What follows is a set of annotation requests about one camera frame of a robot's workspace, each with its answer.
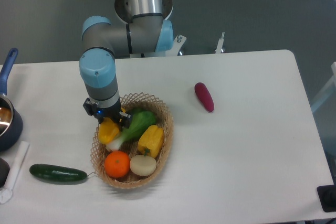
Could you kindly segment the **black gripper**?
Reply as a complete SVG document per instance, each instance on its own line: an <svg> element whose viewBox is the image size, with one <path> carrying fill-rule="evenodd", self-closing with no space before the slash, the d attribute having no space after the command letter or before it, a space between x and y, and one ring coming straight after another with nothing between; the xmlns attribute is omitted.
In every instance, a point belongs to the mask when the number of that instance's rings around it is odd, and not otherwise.
<svg viewBox="0 0 336 224"><path fill-rule="evenodd" d="M119 124L121 128L128 129L132 122L132 115L122 112L120 100L111 106L103 108L98 102L93 103L89 98L86 98L83 108L89 116L97 119L98 123L102 123L104 118L109 118L114 123Z"/></svg>

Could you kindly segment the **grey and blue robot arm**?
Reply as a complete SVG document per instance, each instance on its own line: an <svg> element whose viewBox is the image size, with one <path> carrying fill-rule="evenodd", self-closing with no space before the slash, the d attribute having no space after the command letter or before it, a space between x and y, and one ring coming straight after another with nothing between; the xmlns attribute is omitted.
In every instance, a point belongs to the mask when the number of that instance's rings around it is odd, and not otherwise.
<svg viewBox="0 0 336 224"><path fill-rule="evenodd" d="M132 117L121 110L115 59L120 56L168 51L173 47L173 26L163 16L162 0L127 0L130 22L117 27L102 16L92 16L82 26L84 45L80 75L88 98L83 107L99 123L110 118L128 128Z"/></svg>

